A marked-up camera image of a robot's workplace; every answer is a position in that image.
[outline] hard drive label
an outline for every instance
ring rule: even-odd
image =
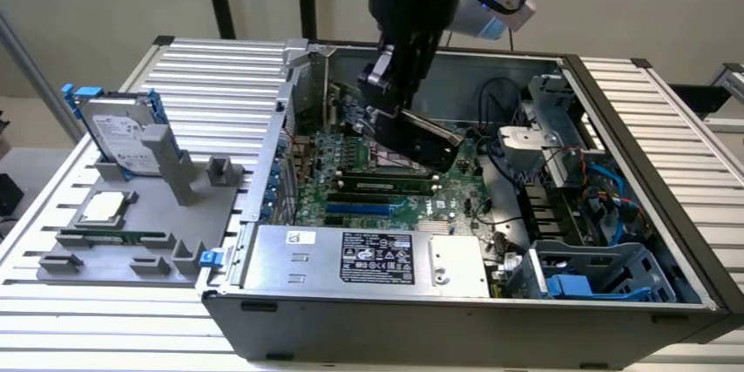
[[[340,249],[344,282],[414,285],[410,234],[344,233]]]
[[[95,115],[94,123],[102,133],[102,140],[114,153],[116,163],[130,172],[159,175],[159,162],[152,150],[142,144],[143,128],[138,121],[114,115]]]

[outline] aluminum profile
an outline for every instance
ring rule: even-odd
[[[744,277],[736,274],[744,272],[742,163],[654,69],[638,68],[630,60],[607,63],[583,58],[583,62],[700,234],[744,289]]]
[[[132,89],[160,94],[178,144],[195,161],[228,155],[256,169],[286,82],[286,43],[176,38],[158,48]]]

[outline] blue plastic clip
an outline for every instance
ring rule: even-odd
[[[62,86],[62,92],[66,95],[66,102],[68,103],[70,110],[72,111],[72,115],[75,115],[76,119],[83,119],[83,112],[80,111],[80,108],[78,108],[75,97],[72,96],[74,89],[75,89],[75,85],[71,83],[67,83],[64,86]]]
[[[163,100],[160,95],[155,92],[155,89],[148,90],[150,105],[152,106],[152,116],[155,117],[155,122],[159,124],[168,123],[168,116],[166,115],[166,110],[163,108]]]
[[[651,288],[640,287],[627,294],[595,294],[586,276],[554,274],[548,278],[548,293],[560,300],[644,301],[651,296]]]
[[[75,92],[75,97],[82,99],[94,99],[104,95],[104,88],[100,86],[83,86]]]
[[[200,267],[222,267],[223,266],[223,252],[215,252],[212,250],[204,250],[202,256],[199,256],[199,266]]]

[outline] power supply label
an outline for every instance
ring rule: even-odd
[[[340,248],[344,282],[414,285],[414,241],[408,234],[344,233]]]

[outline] metal case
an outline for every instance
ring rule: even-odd
[[[360,63],[372,54],[375,46],[370,44],[311,44],[307,51],[298,49],[295,58],[288,60],[290,74],[303,79],[306,86],[295,83],[294,101],[311,104],[312,92],[327,90],[330,74],[356,77]],[[311,65],[300,68],[298,63]],[[547,69],[564,75],[576,92],[599,135],[596,141],[602,139],[603,147],[619,161],[670,249],[668,257],[679,263],[699,302],[510,300],[355,287],[335,275],[343,270],[344,247],[338,236],[354,231],[334,229],[327,235],[327,229],[312,228],[318,243],[335,240],[334,244],[326,243],[324,250],[290,251],[282,243],[292,227],[260,225],[266,193],[262,180],[251,185],[240,234],[236,239],[226,239],[226,264],[203,270],[198,282],[203,303],[240,356],[250,360],[622,369],[672,343],[708,342],[740,327],[744,295],[702,236],[695,206],[682,205],[686,200],[676,197],[678,187],[666,176],[666,166],[658,165],[668,162],[670,156],[679,154],[683,158],[686,152],[664,145],[659,150],[663,139],[647,141],[644,135],[650,132],[640,128],[648,125],[635,124],[643,113],[624,111],[635,99],[655,105],[668,103],[670,92],[652,71],[631,60],[450,49],[435,60],[414,111],[428,118],[472,120],[467,100],[444,100],[454,92],[468,91],[468,84],[495,72],[527,84]],[[300,73],[302,78],[292,76]],[[656,94],[664,98],[656,100]],[[670,110],[687,126],[684,105],[675,103]],[[260,171],[268,170],[266,165],[276,157],[280,132],[271,131],[274,124],[272,119],[254,179],[262,179]],[[726,152],[714,149],[720,145],[710,140],[704,127],[696,127],[694,133],[702,136],[699,144],[712,148],[704,154],[708,160],[722,159],[719,165],[740,183],[740,165],[731,163]],[[275,252],[290,261],[275,264]],[[303,274],[303,254],[311,260],[319,257],[323,269],[328,269],[323,277],[332,280],[319,287],[307,286],[310,282],[294,276]],[[428,274],[426,269],[416,273],[418,277]],[[431,291],[430,282],[424,284]]]

